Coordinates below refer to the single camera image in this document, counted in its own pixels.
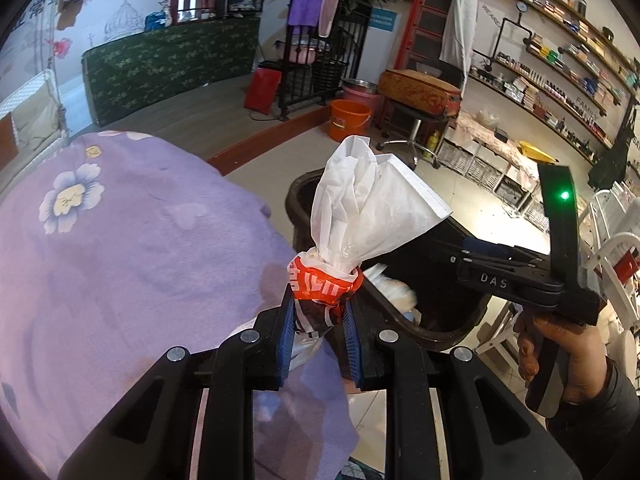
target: white cloth hanging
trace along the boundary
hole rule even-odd
[[[440,60],[458,67],[464,74],[464,93],[471,68],[471,54],[476,37],[478,0],[452,0],[447,15]]]

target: wooden threshold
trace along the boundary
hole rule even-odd
[[[330,107],[325,106],[276,124],[212,156],[207,162],[223,176],[227,175],[283,142],[327,122],[330,113]]]

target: hand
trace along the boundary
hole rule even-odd
[[[578,326],[555,314],[533,314],[524,311],[513,327],[518,336],[520,376],[532,381],[540,371],[539,348],[535,348],[532,333],[540,332],[569,353],[569,377],[562,400],[581,404],[596,397],[607,380],[607,360],[597,327]]]

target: purple floral fabric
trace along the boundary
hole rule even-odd
[[[133,132],[78,137],[0,204],[0,409],[53,479],[171,346],[217,347],[280,304],[292,249],[267,206]],[[357,443],[324,346],[255,396],[258,478],[333,480]]]

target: orange bucket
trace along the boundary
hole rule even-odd
[[[342,142],[350,135],[359,135],[370,118],[371,109],[367,105],[345,99],[331,101],[329,137]]]

